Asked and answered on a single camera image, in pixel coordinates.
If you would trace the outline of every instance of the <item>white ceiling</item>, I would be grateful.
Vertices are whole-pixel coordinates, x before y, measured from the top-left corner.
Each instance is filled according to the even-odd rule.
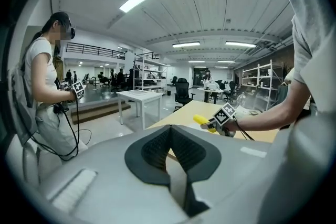
[[[289,0],[147,0],[124,14],[119,7],[126,1],[52,0],[77,27],[143,46],[172,61],[235,60],[230,66],[239,66],[291,35]],[[227,40],[261,47],[227,46]],[[172,47],[186,41],[201,45]]]

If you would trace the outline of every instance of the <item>white pants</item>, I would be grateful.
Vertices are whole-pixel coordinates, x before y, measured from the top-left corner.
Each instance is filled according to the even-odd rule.
[[[36,112],[36,122],[40,136],[45,140],[47,146],[51,147],[59,155],[69,154],[75,147],[76,141],[65,115],[61,112],[54,113],[54,107],[49,104],[41,104]],[[87,150],[88,147],[79,140],[78,153]],[[62,159],[74,157],[77,150]]]

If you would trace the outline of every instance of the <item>wooden table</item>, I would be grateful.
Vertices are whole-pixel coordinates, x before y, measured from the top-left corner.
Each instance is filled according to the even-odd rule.
[[[161,99],[162,94],[157,92],[147,92],[142,90],[131,90],[131,91],[123,91],[117,92],[118,95],[118,106],[119,106],[119,116],[120,116],[120,124],[124,124],[122,119],[122,109],[121,109],[121,100],[125,101],[132,100],[135,102],[135,109],[137,110],[137,117],[139,117],[138,112],[138,103],[140,104],[140,112],[141,112],[141,124],[142,129],[145,129],[145,108],[144,105],[146,103],[158,100],[158,116],[159,120],[161,119]]]
[[[210,104],[210,103],[204,103],[199,101],[191,101],[187,105],[183,106],[173,114],[169,115],[168,117],[162,119],[161,121],[153,124],[149,128],[154,128],[158,126],[164,126],[167,124],[177,124],[177,125],[183,125],[183,126],[189,126],[194,122],[194,115],[198,114],[201,116],[206,117],[207,119],[211,119],[213,117],[213,114],[216,113],[221,105],[218,104]],[[272,143],[276,134],[278,133],[278,129],[271,130],[271,131],[263,131],[263,132],[247,132],[255,141],[263,141],[263,142],[269,142]],[[237,139],[245,139],[241,132],[237,131],[234,138]],[[175,155],[173,151],[170,149],[169,151],[170,157],[173,159],[175,158]]]

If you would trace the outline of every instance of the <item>white t-shirt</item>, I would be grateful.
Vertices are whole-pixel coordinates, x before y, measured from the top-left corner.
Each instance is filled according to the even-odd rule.
[[[48,61],[47,66],[47,77],[46,77],[46,85],[55,88],[57,90],[57,87],[55,85],[55,80],[57,78],[56,69],[54,67],[54,64],[52,63],[53,57],[52,57],[52,49],[50,42],[44,38],[39,37],[37,38],[33,44],[31,44],[30,48],[27,51],[26,59],[25,59],[25,75],[24,78],[27,83],[28,91],[30,95],[32,95],[32,85],[31,85],[31,75],[32,75],[32,62],[33,59],[38,55],[46,53],[50,56],[50,59]]]

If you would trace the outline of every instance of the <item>hand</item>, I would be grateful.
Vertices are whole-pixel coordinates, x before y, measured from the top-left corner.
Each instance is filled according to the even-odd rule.
[[[224,124],[224,127],[227,128],[230,132],[239,130],[235,120],[229,120]]]

